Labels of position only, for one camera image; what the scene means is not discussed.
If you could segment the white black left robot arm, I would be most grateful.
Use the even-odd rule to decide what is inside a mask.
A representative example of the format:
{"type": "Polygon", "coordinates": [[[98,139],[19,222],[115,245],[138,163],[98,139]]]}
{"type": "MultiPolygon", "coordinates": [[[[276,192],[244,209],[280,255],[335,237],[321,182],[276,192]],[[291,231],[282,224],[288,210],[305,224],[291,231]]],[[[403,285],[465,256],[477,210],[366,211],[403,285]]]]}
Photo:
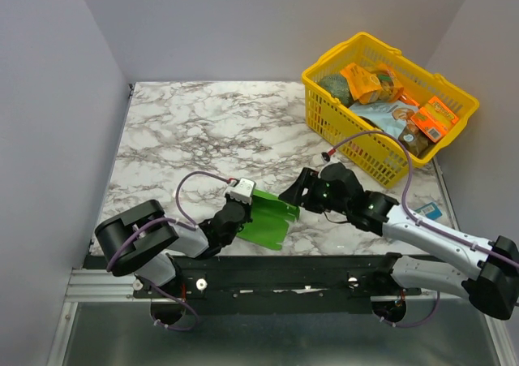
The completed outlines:
{"type": "Polygon", "coordinates": [[[180,278],[162,252],[171,249],[191,259],[211,258],[252,221],[251,208],[251,203],[228,198],[213,217],[190,226],[166,217],[158,200],[147,200],[103,221],[94,234],[109,273],[115,277],[135,273],[151,280],[159,295],[170,297],[178,291],[180,278]]]}

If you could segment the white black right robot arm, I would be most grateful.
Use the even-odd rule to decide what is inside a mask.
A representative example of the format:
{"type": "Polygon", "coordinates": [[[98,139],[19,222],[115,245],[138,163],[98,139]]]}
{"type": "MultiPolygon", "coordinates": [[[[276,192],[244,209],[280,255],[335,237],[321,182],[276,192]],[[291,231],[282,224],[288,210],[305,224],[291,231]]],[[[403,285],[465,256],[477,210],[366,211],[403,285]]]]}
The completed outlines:
{"type": "Polygon", "coordinates": [[[366,232],[415,246],[434,261],[399,256],[373,274],[375,289],[423,288],[467,299],[480,312],[506,321],[518,301],[518,247],[504,236],[496,240],[443,226],[391,196],[366,190],[341,163],[321,171],[303,168],[279,196],[288,205],[313,213],[336,212],[366,232]]]}

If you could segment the green paper box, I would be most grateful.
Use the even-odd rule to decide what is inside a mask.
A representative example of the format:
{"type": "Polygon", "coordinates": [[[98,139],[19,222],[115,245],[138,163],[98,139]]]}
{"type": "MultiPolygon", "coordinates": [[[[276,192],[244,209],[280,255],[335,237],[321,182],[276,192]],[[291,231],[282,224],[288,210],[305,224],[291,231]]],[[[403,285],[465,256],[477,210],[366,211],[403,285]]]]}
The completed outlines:
{"type": "Polygon", "coordinates": [[[277,196],[255,190],[252,197],[251,220],[238,237],[273,251],[280,251],[290,224],[300,216],[300,208],[286,204],[277,196]]]}

